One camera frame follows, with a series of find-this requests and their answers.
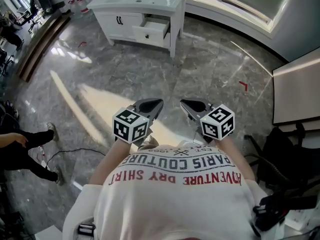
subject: black pants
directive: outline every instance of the black pants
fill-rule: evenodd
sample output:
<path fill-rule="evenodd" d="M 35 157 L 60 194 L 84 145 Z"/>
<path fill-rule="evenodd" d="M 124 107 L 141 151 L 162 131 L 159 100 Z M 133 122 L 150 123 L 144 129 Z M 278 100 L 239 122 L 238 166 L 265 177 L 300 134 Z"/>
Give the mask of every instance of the black pants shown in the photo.
<path fill-rule="evenodd" d="M 8 26 L 4 26 L 1 32 L 1 36 L 4 37 L 10 44 L 15 45 L 17 48 L 21 45 L 21 39 L 17 36 Z"/>
<path fill-rule="evenodd" d="M 26 137 L 28 140 L 25 143 L 26 148 L 16 141 L 0 148 L 0 167 L 8 171 L 28 169 L 39 178 L 55 182 L 58 179 L 58 175 L 45 169 L 28 155 L 28 150 L 51 141 L 54 137 L 54 131 L 47 130 L 30 133 L 19 130 L 15 132 Z"/>

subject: open drawer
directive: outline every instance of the open drawer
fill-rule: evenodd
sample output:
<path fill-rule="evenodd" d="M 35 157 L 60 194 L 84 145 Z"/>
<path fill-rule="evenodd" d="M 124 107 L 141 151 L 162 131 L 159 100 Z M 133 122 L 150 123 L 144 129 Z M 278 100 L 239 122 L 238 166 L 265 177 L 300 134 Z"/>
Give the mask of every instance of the open drawer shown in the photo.
<path fill-rule="evenodd" d="M 132 26 L 132 30 L 138 43 L 166 47 L 169 24 L 169 20 L 146 17 L 140 26 Z"/>

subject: red tape mark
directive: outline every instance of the red tape mark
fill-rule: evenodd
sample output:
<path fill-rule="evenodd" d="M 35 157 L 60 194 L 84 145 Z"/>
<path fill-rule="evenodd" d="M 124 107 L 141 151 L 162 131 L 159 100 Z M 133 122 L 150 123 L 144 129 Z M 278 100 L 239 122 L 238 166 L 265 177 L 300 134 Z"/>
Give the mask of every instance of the red tape mark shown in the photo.
<path fill-rule="evenodd" d="M 239 81 L 239 84 L 244 85 L 244 87 L 245 87 L 244 90 L 245 90 L 245 91 L 248 91 L 248 85 L 247 85 L 246 83 Z"/>
<path fill-rule="evenodd" d="M 82 44 L 86 45 L 87 42 L 81 42 L 81 43 L 79 44 L 78 48 L 79 48 Z"/>

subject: person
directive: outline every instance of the person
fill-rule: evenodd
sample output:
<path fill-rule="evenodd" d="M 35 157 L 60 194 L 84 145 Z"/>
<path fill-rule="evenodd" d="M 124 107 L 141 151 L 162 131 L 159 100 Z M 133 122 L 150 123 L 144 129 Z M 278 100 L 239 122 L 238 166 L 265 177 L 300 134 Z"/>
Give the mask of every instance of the person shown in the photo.
<path fill-rule="evenodd" d="M 47 128 L 47 131 L 37 133 L 17 130 L 0 134 L 0 168 L 7 171 L 28 169 L 39 178 L 56 182 L 61 186 L 64 179 L 60 167 L 57 166 L 53 171 L 49 171 L 28 155 L 30 149 L 59 139 L 53 123 L 48 122 Z"/>
<path fill-rule="evenodd" d="M 118 139 L 95 169 L 63 225 L 95 225 L 95 240 L 255 239 L 253 207 L 266 196 L 227 136 L 215 145 L 159 145 L 136 153 Z"/>
<path fill-rule="evenodd" d="M 4 37 L 10 44 L 16 46 L 16 49 L 19 50 L 23 41 L 13 32 L 10 25 L 11 22 L 8 19 L 0 17 L 0 36 Z"/>

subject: white t-shirt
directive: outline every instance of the white t-shirt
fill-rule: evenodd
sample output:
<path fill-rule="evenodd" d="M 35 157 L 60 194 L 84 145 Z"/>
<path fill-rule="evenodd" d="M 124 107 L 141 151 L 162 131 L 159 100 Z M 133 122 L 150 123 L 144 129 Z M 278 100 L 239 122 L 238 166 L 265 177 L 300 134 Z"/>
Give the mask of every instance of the white t-shirt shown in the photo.
<path fill-rule="evenodd" d="M 63 240 L 92 217 L 99 240 L 254 239 L 253 207 L 264 196 L 215 147 L 159 146 L 129 155 L 103 186 L 85 185 Z"/>

